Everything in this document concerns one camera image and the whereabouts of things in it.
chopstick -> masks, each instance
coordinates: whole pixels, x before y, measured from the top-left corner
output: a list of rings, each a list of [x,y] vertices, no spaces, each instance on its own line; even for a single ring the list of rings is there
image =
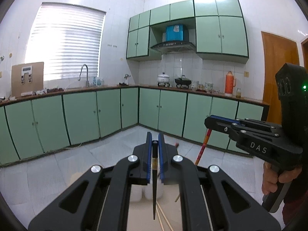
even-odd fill
[[[156,212],[157,212],[157,216],[158,216],[159,223],[161,224],[161,230],[162,230],[162,231],[165,231],[165,230],[164,230],[164,227],[163,227],[163,223],[161,222],[161,216],[159,215],[159,211],[158,211],[158,209],[157,209],[157,206],[156,206]]]
[[[165,221],[167,222],[167,225],[169,226],[170,230],[171,230],[171,231],[174,231],[173,228],[172,228],[172,226],[171,226],[171,224],[170,224],[170,222],[168,221],[167,217],[165,216],[165,213],[164,213],[163,210],[161,209],[161,206],[159,205],[158,202],[156,202],[156,206],[157,206],[157,207],[159,208],[159,210],[161,211],[161,213],[162,213],[162,215],[163,215]]]

sink faucet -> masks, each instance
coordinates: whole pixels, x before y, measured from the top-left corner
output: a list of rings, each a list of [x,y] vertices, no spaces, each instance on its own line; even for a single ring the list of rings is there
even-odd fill
[[[83,69],[84,66],[86,66],[86,68],[87,68],[86,87],[88,87],[88,86],[89,86],[89,77],[88,77],[88,75],[89,75],[89,69],[88,69],[88,65],[87,65],[87,64],[82,65],[81,71],[80,71],[80,75],[79,75],[79,78],[78,78],[78,81],[80,81],[81,72],[82,72],[82,69]]]

glass jar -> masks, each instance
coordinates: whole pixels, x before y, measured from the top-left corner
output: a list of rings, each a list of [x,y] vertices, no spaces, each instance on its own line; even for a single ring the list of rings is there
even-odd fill
[[[236,97],[236,98],[241,98],[241,89],[240,89],[240,88],[238,88],[238,89],[236,90],[235,97]]]

window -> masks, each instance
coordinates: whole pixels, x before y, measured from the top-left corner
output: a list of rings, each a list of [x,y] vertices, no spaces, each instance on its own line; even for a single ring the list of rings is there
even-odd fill
[[[83,64],[98,76],[105,12],[42,3],[31,28],[25,63],[44,62],[44,81],[79,77]]]

kitchen countertop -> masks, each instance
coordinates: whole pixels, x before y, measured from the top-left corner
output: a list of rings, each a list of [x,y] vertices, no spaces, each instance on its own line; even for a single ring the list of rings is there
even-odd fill
[[[14,101],[0,102],[0,106],[5,106],[5,105],[17,103],[17,102],[23,102],[23,101],[28,101],[28,100],[33,100],[33,99],[38,99],[38,98],[43,98],[43,97],[55,96],[55,95],[65,95],[65,94],[72,94],[72,93],[79,93],[79,92],[91,92],[91,91],[109,90],[109,89],[118,89],[118,88],[136,88],[136,87],[149,88],[149,89],[160,89],[160,90],[171,90],[171,91],[185,92],[185,93],[191,93],[191,94],[197,94],[197,95],[213,96],[213,97],[235,100],[239,102],[252,103],[252,104],[256,104],[260,106],[269,105],[268,103],[263,102],[262,100],[256,100],[256,99],[247,98],[247,97],[242,97],[239,99],[239,98],[236,98],[235,95],[225,96],[224,93],[214,94],[214,93],[208,93],[208,92],[200,91],[200,90],[194,91],[191,89],[169,88],[169,87],[158,87],[158,86],[153,86],[153,85],[134,84],[134,85],[129,85],[129,86],[103,85],[99,87],[73,88],[73,89],[66,89],[64,91],[50,92],[50,93],[43,94],[43,95],[23,96],[23,97],[16,98],[16,100]]]

